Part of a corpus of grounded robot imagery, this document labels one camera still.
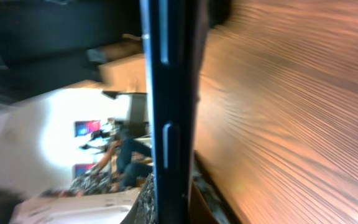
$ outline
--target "person's leg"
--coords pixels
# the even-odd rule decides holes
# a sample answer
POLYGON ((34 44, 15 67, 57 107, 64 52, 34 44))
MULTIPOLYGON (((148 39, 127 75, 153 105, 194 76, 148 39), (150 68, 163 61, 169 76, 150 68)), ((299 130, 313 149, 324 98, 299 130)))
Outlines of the person's leg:
POLYGON ((125 168, 128 164, 131 163, 132 152, 138 152, 144 156, 151 157, 151 149, 141 142, 138 142, 133 139, 126 139, 121 145, 121 151, 117 158, 117 171, 121 174, 125 171, 125 168))
POLYGON ((151 172, 153 167, 140 162, 133 162, 125 168, 124 177, 119 183, 120 190, 124 190, 126 187, 135 187, 138 177, 146 178, 151 172))

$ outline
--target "jeans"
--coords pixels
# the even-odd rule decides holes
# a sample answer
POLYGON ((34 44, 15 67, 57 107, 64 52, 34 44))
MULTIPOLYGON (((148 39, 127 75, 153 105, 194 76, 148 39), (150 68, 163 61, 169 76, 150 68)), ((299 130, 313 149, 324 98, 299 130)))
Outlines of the jeans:
POLYGON ((131 163, 132 152, 138 152, 147 157, 151 157, 151 150, 149 147, 133 139, 124 140, 117 158, 117 171, 124 175, 120 181, 120 190, 127 186, 135 187, 136 179, 138 177, 146 178, 153 172, 152 166, 140 162, 131 163))

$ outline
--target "white wall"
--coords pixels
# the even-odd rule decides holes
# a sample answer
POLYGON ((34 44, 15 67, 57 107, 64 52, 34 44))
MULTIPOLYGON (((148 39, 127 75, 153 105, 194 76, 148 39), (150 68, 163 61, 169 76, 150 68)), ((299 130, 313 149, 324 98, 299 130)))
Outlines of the white wall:
POLYGON ((101 90, 64 89, 23 105, 10 113, 0 139, 0 187, 34 195, 67 188, 73 165, 92 162, 76 149, 74 122, 125 118, 129 99, 113 101, 101 90))

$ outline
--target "wood grain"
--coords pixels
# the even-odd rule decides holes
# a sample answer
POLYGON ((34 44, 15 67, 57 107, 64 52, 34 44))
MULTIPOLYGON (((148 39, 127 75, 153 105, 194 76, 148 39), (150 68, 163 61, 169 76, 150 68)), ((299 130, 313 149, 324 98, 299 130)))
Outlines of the wood grain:
POLYGON ((209 34, 195 148, 251 223, 358 223, 358 1, 234 3, 209 34))

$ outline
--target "person's arm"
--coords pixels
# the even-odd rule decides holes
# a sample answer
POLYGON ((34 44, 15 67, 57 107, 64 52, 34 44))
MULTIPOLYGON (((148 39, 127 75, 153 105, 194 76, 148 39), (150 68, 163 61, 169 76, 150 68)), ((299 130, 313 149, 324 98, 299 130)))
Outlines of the person's arm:
POLYGON ((120 140, 114 141, 111 144, 110 149, 105 153, 103 158, 96 165, 99 168, 99 170, 103 169, 107 165, 107 163, 110 161, 112 155, 114 155, 116 153, 116 147, 120 146, 120 145, 121 145, 120 140))

